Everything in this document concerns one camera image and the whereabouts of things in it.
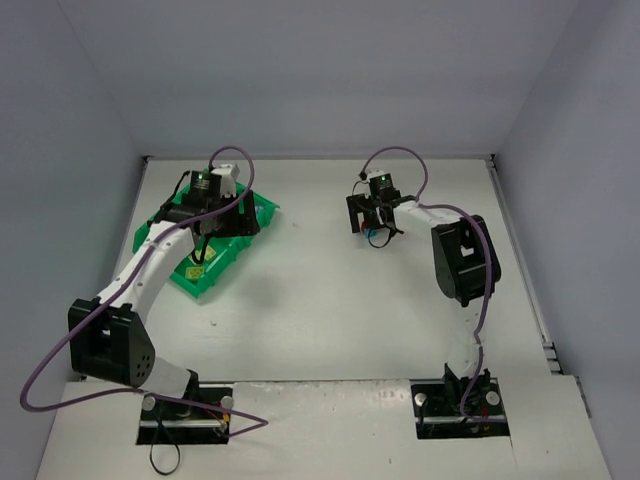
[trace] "robotic arm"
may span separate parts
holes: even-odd
[[[70,342],[74,371],[146,392],[198,400],[197,373],[156,356],[144,324],[151,305],[173,270],[196,246],[211,237],[255,235],[260,230],[253,192],[240,204],[212,219],[178,228],[153,242],[162,232],[184,220],[229,205],[235,198],[236,165],[221,165],[211,172],[190,174],[190,189],[180,203],[175,192],[150,221],[147,239],[116,279],[92,300],[76,300],[68,314],[69,330],[110,298],[127,279],[144,255],[150,257],[129,287]]]
[[[444,383],[450,402],[460,404],[465,389],[478,367],[480,350],[474,337],[484,298],[487,259],[477,232],[465,218],[445,209],[424,209],[413,196],[402,196],[394,188],[391,175],[381,170],[361,174],[361,182],[369,185],[369,195],[347,197],[353,233],[386,229],[389,240],[397,234],[412,233],[433,247],[436,280],[449,299],[455,333],[445,364]],[[477,222],[489,244],[492,264],[493,293],[500,280],[500,263],[485,221]],[[485,370],[474,389],[488,391],[490,374]]]

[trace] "bolt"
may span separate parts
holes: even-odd
[[[224,397],[222,397],[220,399],[220,406],[222,408],[226,408],[227,410],[230,410],[233,408],[233,397],[230,397],[229,395],[225,395]]]
[[[422,405],[428,403],[427,402],[427,395],[425,393],[416,393],[416,396],[413,397],[413,401],[416,402],[416,405],[418,407],[421,407]]]
[[[145,395],[142,399],[142,409],[145,412],[150,412],[153,410],[153,407],[156,406],[156,399],[151,395]]]

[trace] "green plastic container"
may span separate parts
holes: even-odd
[[[242,193],[245,186],[236,183],[236,191]],[[174,202],[180,203],[182,195],[189,191],[189,185],[183,188],[174,199]],[[264,197],[254,192],[254,203],[256,207],[256,218],[260,228],[267,227],[278,207]],[[136,230],[133,238],[133,252],[137,252],[149,235],[149,227],[146,222]],[[193,297],[198,298],[203,292],[215,285],[218,277],[224,270],[231,265],[238,254],[251,245],[251,237],[231,237],[231,238],[212,238],[205,252],[205,262],[202,265],[196,265],[189,255],[171,274],[171,280],[180,286],[183,290],[190,293]],[[196,255],[200,256],[200,249],[204,240],[196,248]]]

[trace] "purple cable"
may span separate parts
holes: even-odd
[[[424,171],[424,182],[422,182],[422,186],[418,190],[418,193],[416,193],[416,202],[419,202],[420,195],[422,195],[422,192],[424,192],[424,189],[427,188],[427,182],[429,181],[429,172],[427,171],[427,164],[424,163],[424,160],[422,159],[422,157],[418,155],[414,150],[411,150],[410,148],[407,148],[407,147],[400,147],[395,145],[392,147],[381,148],[380,150],[378,150],[376,153],[374,153],[369,157],[369,159],[364,163],[364,166],[362,167],[361,171],[364,172],[374,158],[376,158],[381,153],[388,152],[389,150],[402,150],[403,152],[410,153],[411,155],[416,157],[418,162],[420,162],[420,165],[422,165],[422,170]]]
[[[480,243],[482,243],[482,251],[484,253],[484,258],[487,266],[485,268],[484,297],[482,299],[482,308],[480,310],[480,318],[478,319],[478,325],[473,331],[473,338],[478,344],[478,366],[476,367],[476,371],[473,373],[473,376],[471,377],[471,380],[467,385],[467,389],[464,391],[464,394],[462,395],[462,399],[460,400],[460,413],[464,418],[475,421],[475,422],[505,423],[506,420],[503,420],[503,419],[472,417],[467,414],[464,408],[467,403],[467,399],[471,394],[471,390],[473,389],[474,385],[478,381],[478,378],[480,378],[480,372],[482,372],[482,360],[484,358],[484,348],[482,346],[482,341],[480,340],[480,332],[482,331],[482,328],[484,327],[484,322],[487,318],[487,309],[489,308],[489,298],[491,298],[491,287],[493,285],[493,268],[491,264],[491,250],[489,249],[489,242],[487,241],[487,237],[484,235],[484,232],[480,228],[480,225],[478,225],[478,222],[476,222],[471,215],[469,215],[467,212],[465,212],[461,208],[458,208],[454,205],[448,205],[448,204],[423,205],[421,203],[418,203],[418,206],[425,210],[445,209],[445,210],[451,210],[456,212],[458,215],[462,216],[465,220],[469,222],[469,224],[473,227],[476,234],[478,235],[478,238],[480,238]]]
[[[487,318],[487,309],[489,308],[489,298],[491,297],[491,287],[492,287],[492,284],[493,284],[493,269],[492,269],[492,265],[491,265],[491,250],[489,249],[489,242],[487,241],[487,238],[485,237],[484,232],[480,228],[480,225],[478,225],[478,222],[476,222],[473,219],[473,217],[471,217],[471,215],[469,215],[467,212],[465,212],[461,208],[456,207],[455,205],[448,205],[448,204],[423,205],[423,204],[420,203],[420,195],[422,195],[422,192],[427,187],[427,182],[429,180],[429,172],[427,171],[427,165],[424,162],[424,160],[422,159],[422,157],[420,155],[418,155],[414,150],[412,150],[410,148],[407,148],[407,147],[401,147],[401,146],[392,146],[392,147],[381,148],[380,150],[375,152],[373,155],[371,155],[369,157],[369,159],[365,162],[364,166],[362,167],[362,172],[365,171],[365,169],[369,166],[369,164],[371,163],[371,161],[374,158],[376,158],[381,153],[387,152],[389,150],[402,150],[404,152],[408,152],[411,155],[413,155],[414,157],[416,157],[416,159],[420,162],[420,165],[422,165],[422,169],[424,170],[424,182],[422,182],[422,186],[420,187],[420,189],[416,193],[416,200],[415,200],[420,208],[423,208],[425,210],[433,210],[433,209],[442,208],[442,209],[454,211],[458,215],[462,216],[465,220],[467,220],[469,222],[469,224],[473,227],[473,229],[477,233],[478,238],[480,238],[480,243],[482,243],[482,251],[484,253],[484,258],[486,260],[487,267],[485,268],[484,298],[482,300],[482,309],[480,310],[480,318],[478,320],[478,325],[476,326],[475,330],[473,331],[473,338],[475,339],[476,343],[478,344],[478,356],[479,356],[479,358],[478,358],[478,366],[476,367],[476,371],[474,372],[473,376],[471,377],[471,380],[469,381],[469,384],[467,385],[467,389],[465,390],[464,394],[462,395],[462,399],[460,400],[460,413],[462,414],[462,416],[464,418],[466,418],[468,420],[472,420],[472,421],[484,422],[484,423],[487,423],[487,422],[504,423],[504,422],[506,422],[506,420],[502,420],[502,419],[486,419],[486,418],[482,418],[482,417],[472,417],[470,415],[467,415],[467,412],[464,409],[464,407],[465,407],[465,405],[467,403],[467,399],[469,398],[469,395],[471,394],[471,390],[473,389],[474,385],[478,381],[478,378],[480,378],[480,372],[482,372],[482,359],[484,358],[484,347],[482,346],[482,342],[480,340],[480,332],[482,331],[482,328],[484,327],[484,322],[485,322],[485,320]]]
[[[228,212],[229,210],[234,208],[236,205],[238,205],[249,194],[249,190],[251,189],[251,187],[253,185],[253,179],[254,179],[254,176],[255,176],[255,169],[254,169],[253,159],[251,158],[251,156],[244,149],[242,149],[240,147],[233,146],[233,145],[227,145],[227,146],[224,146],[222,148],[219,148],[218,150],[216,150],[213,153],[213,155],[211,155],[211,159],[209,160],[209,168],[212,167],[213,161],[215,160],[215,158],[220,153],[222,153],[222,152],[224,152],[226,150],[235,150],[237,152],[240,152],[244,156],[244,158],[247,160],[247,162],[249,163],[249,182],[247,183],[247,186],[246,186],[245,190],[238,196],[238,198],[236,198],[229,205],[226,205],[226,206],[224,206],[222,208],[219,208],[218,210],[215,210],[213,212],[204,213],[202,215],[198,215],[198,216],[189,218],[187,220],[183,220],[180,223],[176,223],[175,225],[172,225],[171,227],[167,228],[165,231],[160,233],[153,240],[154,243],[161,242],[164,238],[167,237],[167,235],[169,235],[171,232],[174,232],[175,230],[177,230],[179,228],[185,227],[185,226],[190,225],[190,224],[192,224],[194,222],[207,220],[209,218],[216,217],[216,216],[218,216],[218,215],[220,215],[222,213]],[[76,325],[69,333],[67,333],[64,337],[62,337],[62,339],[51,349],[51,351],[49,353],[47,353],[47,355],[45,355],[45,357],[42,359],[42,361],[33,370],[31,375],[29,375],[29,378],[27,379],[27,381],[25,382],[24,386],[22,387],[22,391],[20,392],[20,406],[23,409],[25,409],[28,412],[34,412],[34,413],[35,412],[49,412],[49,411],[52,411],[52,410],[57,410],[59,408],[64,408],[64,407],[69,407],[71,405],[76,405],[76,404],[81,403],[81,402],[86,402],[88,400],[93,400],[94,398],[105,397],[107,395],[114,395],[114,394],[117,394],[117,393],[144,393],[143,390],[140,390],[138,388],[113,388],[113,389],[110,389],[110,390],[105,390],[105,391],[102,391],[102,392],[96,392],[96,393],[92,393],[90,395],[85,395],[83,397],[74,398],[72,400],[67,400],[66,402],[60,402],[60,403],[56,403],[56,404],[52,404],[52,405],[44,405],[44,406],[31,405],[29,403],[29,400],[28,400],[29,391],[31,390],[31,387],[33,386],[35,381],[38,379],[38,377],[40,376],[42,371],[47,367],[47,365],[49,365],[51,360],[53,360],[53,358],[60,352],[60,350],[62,350],[62,348],[69,341],[71,341],[76,335],[78,335],[78,333],[80,333],[80,331],[82,329],[84,329],[89,323],[91,323],[93,320],[95,320],[120,295],[122,295],[124,293],[124,291],[133,282],[133,279],[138,275],[138,273],[140,273],[142,268],[145,266],[145,264],[149,260],[149,257],[151,257],[151,254],[152,254],[152,250],[151,249],[147,250],[144,253],[144,255],[142,256],[142,258],[140,259],[140,261],[138,262],[138,264],[136,265],[136,267],[131,272],[131,275],[129,275],[129,277],[123,282],[122,286],[111,297],[109,297],[104,303],[102,303],[98,308],[96,308],[93,312],[91,312],[89,315],[87,315],[87,317],[84,320],[82,320],[78,325]],[[245,428],[245,429],[240,430],[238,432],[234,432],[233,434],[231,434],[229,436],[240,435],[241,433],[245,433],[245,432],[248,432],[250,430],[255,430],[256,428],[263,427],[265,425],[268,425],[268,423],[269,423],[267,420],[265,420],[263,418],[259,418],[259,417],[256,417],[254,415],[248,414],[248,413],[238,412],[238,411],[235,411],[235,410],[222,408],[222,407],[216,407],[214,405],[209,405],[209,404],[206,404],[206,403],[195,402],[195,401],[185,400],[185,399],[181,399],[181,398],[166,397],[164,395],[159,395],[159,394],[154,394],[154,393],[150,393],[150,395],[152,395],[154,398],[157,398],[157,399],[160,399],[160,400],[165,400],[165,401],[169,401],[169,402],[173,402],[173,403],[180,403],[180,404],[183,404],[183,405],[189,405],[189,406],[198,407],[198,408],[204,408],[204,409],[207,409],[207,410],[213,410],[213,411],[220,412],[220,413],[223,413],[223,414],[226,413],[228,415],[236,415],[238,417],[247,418],[249,420],[253,420],[253,421],[257,422],[257,425],[253,425],[251,427]]]

